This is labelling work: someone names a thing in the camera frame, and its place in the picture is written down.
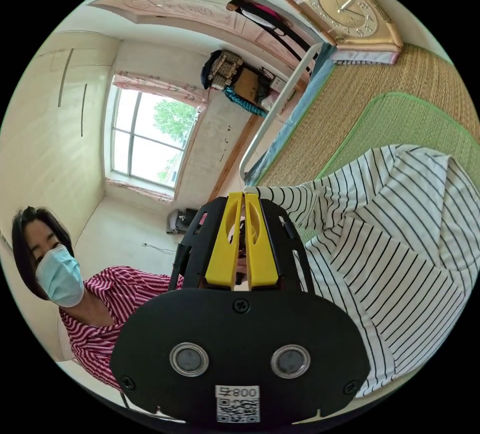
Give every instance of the tree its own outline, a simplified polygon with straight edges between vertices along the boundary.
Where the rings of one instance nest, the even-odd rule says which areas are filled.
[[[167,175],[169,174],[169,171],[170,171],[170,167],[172,166],[172,164],[174,163],[175,161],[175,157],[172,157],[171,159],[168,159],[167,162],[166,162],[166,166],[164,167],[164,169],[158,173],[158,181],[162,184],[165,179],[167,178]]]
[[[195,108],[183,102],[162,100],[154,109],[154,127],[169,135],[174,142],[184,144],[195,120]]]

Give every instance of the clock face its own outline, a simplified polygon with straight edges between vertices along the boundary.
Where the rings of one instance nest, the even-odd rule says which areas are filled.
[[[370,37],[378,27],[375,12],[365,0],[309,0],[337,36]]]

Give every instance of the black and white striped shirt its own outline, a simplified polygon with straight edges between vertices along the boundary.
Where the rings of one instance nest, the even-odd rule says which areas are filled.
[[[480,269],[480,195],[454,158],[390,145],[320,180],[244,191],[315,230],[315,293],[356,323],[372,367],[357,397],[436,352]]]

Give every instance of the bed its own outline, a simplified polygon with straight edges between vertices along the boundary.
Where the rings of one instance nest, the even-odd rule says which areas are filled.
[[[480,188],[480,122],[455,67],[405,45],[398,62],[335,65],[335,47],[310,48],[240,162],[246,185],[297,185],[372,147],[411,143],[454,155]],[[247,171],[253,152],[315,54],[310,83],[282,129]]]

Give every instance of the yellow robot part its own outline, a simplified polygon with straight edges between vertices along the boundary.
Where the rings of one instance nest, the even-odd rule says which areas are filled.
[[[223,212],[222,222],[208,263],[205,279],[208,284],[229,287],[233,290],[237,262],[239,258],[240,216],[242,213],[243,192],[229,194]],[[234,227],[233,240],[230,244],[229,234]]]
[[[244,200],[248,287],[252,290],[255,287],[274,286],[279,275],[259,197],[245,194]]]

